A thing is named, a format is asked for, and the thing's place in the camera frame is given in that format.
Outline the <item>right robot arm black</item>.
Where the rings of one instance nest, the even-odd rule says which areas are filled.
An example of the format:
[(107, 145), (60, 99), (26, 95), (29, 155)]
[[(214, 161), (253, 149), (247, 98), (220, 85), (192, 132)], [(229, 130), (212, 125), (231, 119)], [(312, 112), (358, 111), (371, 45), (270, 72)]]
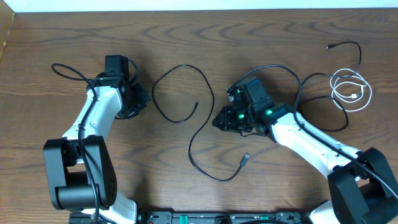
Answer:
[(214, 127), (267, 136), (327, 179), (331, 199), (306, 213), (304, 223), (388, 223), (397, 217), (397, 181), (382, 152), (338, 142), (291, 106), (275, 104), (256, 77), (238, 82), (228, 96), (231, 104), (212, 121)]

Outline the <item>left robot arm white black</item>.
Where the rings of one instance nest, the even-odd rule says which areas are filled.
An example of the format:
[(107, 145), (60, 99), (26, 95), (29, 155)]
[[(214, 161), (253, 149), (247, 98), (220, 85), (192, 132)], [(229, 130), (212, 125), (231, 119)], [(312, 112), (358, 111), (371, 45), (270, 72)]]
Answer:
[(118, 192), (106, 147), (113, 121), (137, 116), (150, 101), (130, 76), (131, 64), (123, 55), (107, 55), (104, 72), (91, 79), (79, 74), (87, 83), (85, 104), (62, 137), (44, 144), (52, 205), (74, 214), (73, 223), (140, 222), (136, 202)]

